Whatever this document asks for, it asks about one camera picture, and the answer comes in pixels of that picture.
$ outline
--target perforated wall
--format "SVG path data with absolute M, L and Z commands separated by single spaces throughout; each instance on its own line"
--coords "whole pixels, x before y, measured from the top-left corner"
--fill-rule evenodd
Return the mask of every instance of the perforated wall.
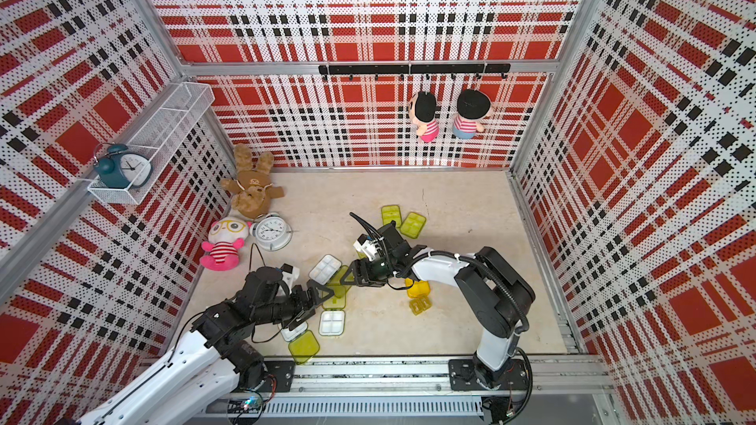
M 169 69 L 128 0 L 0 0 L 0 257 Z
M 213 109 L 233 143 L 269 150 L 279 166 L 506 167 L 546 82 L 545 74 L 475 76 L 212 76 Z M 492 103 L 485 132 L 451 132 L 457 97 L 474 87 Z M 406 104 L 420 89 L 436 96 L 440 134 L 424 143 Z
M 580 0 L 152 0 L 184 59 L 552 59 Z
M 142 204 L 71 225 L 0 309 L 0 422 L 78 418 L 166 346 L 229 170 L 201 120 Z
M 755 0 L 604 0 L 519 177 L 638 423 L 756 420 Z

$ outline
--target pink stuffed toy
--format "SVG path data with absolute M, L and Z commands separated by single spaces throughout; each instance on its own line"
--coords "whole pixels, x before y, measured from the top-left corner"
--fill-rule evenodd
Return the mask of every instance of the pink stuffed toy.
M 252 222 L 227 216 L 210 227 L 207 238 L 202 242 L 202 249 L 209 254 L 200 258 L 200 264 L 213 271 L 227 271 L 239 264 L 239 250 L 244 240 L 250 235 Z

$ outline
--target clock face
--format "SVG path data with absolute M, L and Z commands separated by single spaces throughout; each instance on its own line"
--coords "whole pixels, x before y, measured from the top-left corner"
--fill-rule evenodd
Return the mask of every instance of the clock face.
M 135 187 L 146 183 L 150 177 L 150 161 L 142 156 L 133 153 L 127 153 L 121 156 L 121 172 Z
M 286 230 L 286 222 L 279 218 L 271 217 L 260 222 L 255 231 L 255 236 L 260 241 L 273 241 L 285 234 Z

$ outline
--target striped shirt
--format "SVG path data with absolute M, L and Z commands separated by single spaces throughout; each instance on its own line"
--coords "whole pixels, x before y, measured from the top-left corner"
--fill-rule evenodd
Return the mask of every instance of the striped shirt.
M 454 126 L 465 133 L 475 133 L 478 131 L 478 125 L 476 122 L 463 120 L 459 114 L 457 114 L 457 118 L 454 119 Z
M 219 241 L 213 246 L 213 249 L 210 250 L 210 256 L 212 256 L 217 263 L 223 262 L 229 254 L 239 254 L 239 252 L 233 247 L 233 243 L 227 241 Z
M 432 122 L 426 124 L 426 132 L 423 135 L 430 135 L 439 131 L 439 121 L 434 119 Z

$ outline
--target stuffed toy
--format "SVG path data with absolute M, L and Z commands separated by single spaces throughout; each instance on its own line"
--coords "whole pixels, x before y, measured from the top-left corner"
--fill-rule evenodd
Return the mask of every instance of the stuffed toy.
M 410 100 L 410 120 L 417 125 L 417 135 L 430 143 L 439 135 L 439 122 L 435 120 L 435 96 L 420 91 Z
M 252 222 L 227 216 L 210 226 L 209 241 L 202 242 L 202 249 L 209 254 L 200 258 L 200 264 L 213 271 L 227 271 L 239 264 L 239 250 L 250 235 Z
M 254 220 L 270 212 L 271 199 L 284 196 L 284 189 L 273 187 L 271 182 L 273 153 L 262 153 L 257 165 L 254 165 L 252 151 L 245 145 L 236 145 L 233 147 L 233 157 L 236 160 L 237 178 L 222 179 L 221 187 L 233 194 L 232 208 Z
M 457 117 L 451 131 L 461 139 L 471 139 L 476 132 L 485 129 L 479 122 L 491 111 L 491 100 L 486 94 L 474 89 L 465 89 L 457 98 Z

